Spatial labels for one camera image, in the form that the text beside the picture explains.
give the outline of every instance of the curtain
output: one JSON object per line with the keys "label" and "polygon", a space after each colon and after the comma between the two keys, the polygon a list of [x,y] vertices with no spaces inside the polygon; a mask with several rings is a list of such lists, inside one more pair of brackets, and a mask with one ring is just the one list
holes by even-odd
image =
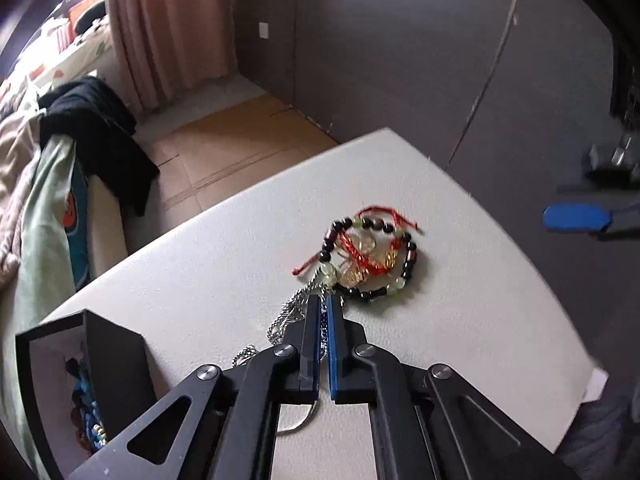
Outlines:
{"label": "curtain", "polygon": [[116,58],[140,113],[236,68],[232,0],[108,0]]}

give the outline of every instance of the wall outlet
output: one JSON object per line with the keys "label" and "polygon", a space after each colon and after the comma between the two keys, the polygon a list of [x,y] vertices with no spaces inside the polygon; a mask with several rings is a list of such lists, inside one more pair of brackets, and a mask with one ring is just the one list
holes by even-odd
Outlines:
{"label": "wall outlet", "polygon": [[269,39],[269,23],[263,23],[263,22],[258,23],[258,35],[263,40]]}

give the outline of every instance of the black box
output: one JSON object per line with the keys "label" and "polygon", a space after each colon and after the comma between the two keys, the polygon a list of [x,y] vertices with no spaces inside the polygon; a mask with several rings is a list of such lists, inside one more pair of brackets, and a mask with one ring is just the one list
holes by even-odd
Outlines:
{"label": "black box", "polygon": [[[65,362],[79,356],[81,342],[109,439],[157,400],[140,334],[89,310],[18,334],[15,346],[22,403],[51,480],[63,480],[89,458],[76,441],[70,418],[75,380],[65,370]],[[107,444],[100,452],[108,449]]]}

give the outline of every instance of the red cord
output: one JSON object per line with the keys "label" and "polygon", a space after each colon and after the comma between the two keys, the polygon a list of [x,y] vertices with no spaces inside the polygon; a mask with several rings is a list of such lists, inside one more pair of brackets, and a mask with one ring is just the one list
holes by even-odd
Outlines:
{"label": "red cord", "polygon": [[[403,224],[407,224],[408,226],[414,229],[418,228],[418,224],[416,222],[411,222],[410,220],[402,216],[395,209],[392,209],[390,207],[380,206],[380,205],[370,205],[369,207],[366,207],[358,211],[355,216],[357,218],[360,218],[364,213],[373,212],[373,211],[379,211],[381,213],[386,213],[390,215],[393,218],[394,226],[396,228],[402,227]],[[339,236],[340,236],[340,241],[342,243],[344,250],[347,251],[349,255],[355,261],[357,261],[357,263],[361,267],[366,268],[369,271],[369,274],[371,274],[372,276],[379,276],[380,274],[385,274],[386,272],[388,272],[389,269],[387,269],[383,264],[380,264],[375,260],[372,262],[366,254],[361,254],[360,251],[354,247],[353,243],[351,243],[351,240],[349,240],[349,237],[345,235],[344,232],[340,232]],[[400,248],[401,243],[402,241],[400,238],[394,238],[391,241],[390,248],[397,250]],[[301,267],[297,267],[293,269],[291,273],[294,276],[299,275],[301,272],[304,272],[306,269],[308,269],[309,266],[312,263],[314,263],[317,259],[318,259],[318,253],[314,254],[311,258],[309,258],[304,264],[302,264]]]}

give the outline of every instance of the metal screw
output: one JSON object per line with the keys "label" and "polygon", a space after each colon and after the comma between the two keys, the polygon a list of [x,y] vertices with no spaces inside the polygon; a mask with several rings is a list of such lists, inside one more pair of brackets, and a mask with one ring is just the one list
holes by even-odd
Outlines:
{"label": "metal screw", "polygon": [[356,346],[356,354],[360,357],[371,357],[376,353],[376,347],[369,343],[362,343]]}
{"label": "metal screw", "polygon": [[449,379],[451,374],[452,370],[447,365],[437,364],[431,367],[431,375],[436,379]]}
{"label": "metal screw", "polygon": [[209,379],[213,379],[218,374],[218,368],[214,365],[202,365],[196,371],[198,378],[203,381],[208,381]]}
{"label": "metal screw", "polygon": [[273,353],[278,357],[289,357],[295,351],[293,345],[278,345],[273,348]]}

